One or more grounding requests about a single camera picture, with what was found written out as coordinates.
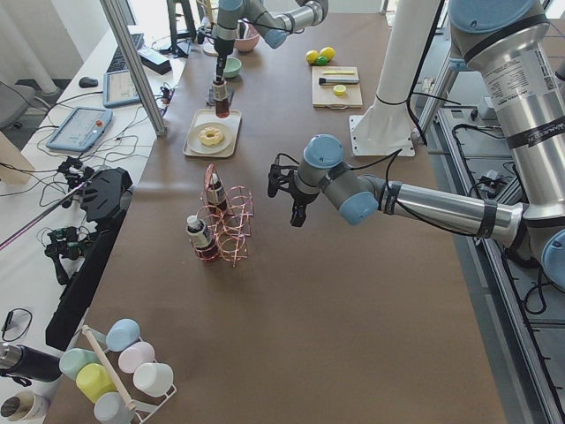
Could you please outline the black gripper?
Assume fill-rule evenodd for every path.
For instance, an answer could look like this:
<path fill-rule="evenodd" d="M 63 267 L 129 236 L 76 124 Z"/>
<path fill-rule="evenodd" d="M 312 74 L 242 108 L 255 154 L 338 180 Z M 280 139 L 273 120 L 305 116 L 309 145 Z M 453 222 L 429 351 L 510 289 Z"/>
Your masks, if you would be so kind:
<path fill-rule="evenodd" d="M 267 196 L 274 198 L 278 191 L 288 193 L 293 199 L 290 225 L 301 227 L 306 219 L 306 207 L 316 200 L 316 193 L 307 193 L 297 184 L 297 165 L 272 163 L 268 173 Z"/>
<path fill-rule="evenodd" d="M 215 82 L 222 82 L 224 80 L 226 62 L 227 57 L 225 55 L 218 55 L 215 67 Z"/>

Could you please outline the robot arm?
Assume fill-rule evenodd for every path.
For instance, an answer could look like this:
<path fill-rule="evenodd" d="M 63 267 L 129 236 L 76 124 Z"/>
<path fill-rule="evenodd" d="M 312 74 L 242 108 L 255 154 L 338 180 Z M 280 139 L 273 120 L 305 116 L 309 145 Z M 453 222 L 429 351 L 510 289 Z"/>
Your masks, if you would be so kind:
<path fill-rule="evenodd" d="M 508 206 L 398 181 L 359 176 L 334 136 L 319 134 L 298 165 L 274 163 L 267 194 L 289 193 L 293 226 L 325 195 L 350 224 L 376 211 L 505 246 L 526 231 L 546 276 L 564 282 L 564 102 L 541 42 L 549 22 L 537 1 L 453 1 L 452 45 L 486 83 L 527 201 Z"/>
<path fill-rule="evenodd" d="M 213 28 L 218 55 L 214 82 L 223 80 L 227 57 L 233 52 L 239 21 L 248 21 L 272 49 L 280 47 L 290 34 L 318 26 L 328 15 L 328 1 L 297 1 L 298 8 L 273 14 L 262 1 L 221 0 Z"/>

